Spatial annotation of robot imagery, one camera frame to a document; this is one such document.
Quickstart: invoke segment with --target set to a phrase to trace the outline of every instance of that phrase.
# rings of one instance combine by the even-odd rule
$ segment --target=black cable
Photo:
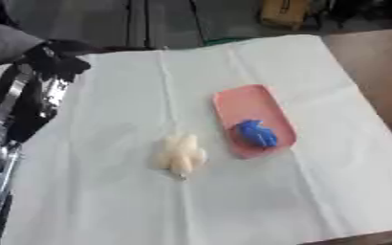
[[[151,38],[150,38],[150,10],[148,6],[149,0],[144,0],[144,15],[145,15],[145,40],[144,47],[146,49],[151,48]]]
[[[131,42],[131,24],[132,24],[132,0],[127,0],[127,5],[126,5],[126,10],[127,10],[127,23],[126,23],[126,41],[125,41],[125,46],[128,47],[130,46]]]
[[[190,3],[190,9],[191,12],[193,13],[194,20],[196,22],[196,28],[198,29],[199,38],[201,39],[202,45],[205,45],[206,39],[204,37],[204,32],[202,30],[201,20],[199,19],[198,8],[194,0],[188,0],[188,2]]]

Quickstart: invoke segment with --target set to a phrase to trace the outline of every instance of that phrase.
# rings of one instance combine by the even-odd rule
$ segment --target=person's arm
[[[0,64],[14,62],[44,40],[17,29],[0,25]]]

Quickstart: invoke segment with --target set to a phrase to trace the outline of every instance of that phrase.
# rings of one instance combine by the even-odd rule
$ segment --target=white star-shaped object
[[[206,161],[207,152],[198,146],[198,138],[194,134],[174,134],[163,141],[159,167],[169,169],[182,179]]]

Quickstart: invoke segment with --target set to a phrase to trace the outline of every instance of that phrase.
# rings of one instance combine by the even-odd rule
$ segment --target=blue object
[[[245,120],[236,125],[239,134],[248,142],[262,147],[277,146],[276,135],[260,125],[261,120]]]

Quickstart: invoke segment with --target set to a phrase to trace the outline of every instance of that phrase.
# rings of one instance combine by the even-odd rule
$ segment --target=white object
[[[4,245],[288,245],[392,230],[392,134],[318,37],[89,56],[26,145]],[[297,142],[242,161],[211,102],[270,88]],[[177,182],[153,168],[175,123],[209,152]]]
[[[198,139],[194,134],[167,136],[163,144],[159,167],[170,169],[182,179],[207,161],[207,153],[198,146]]]

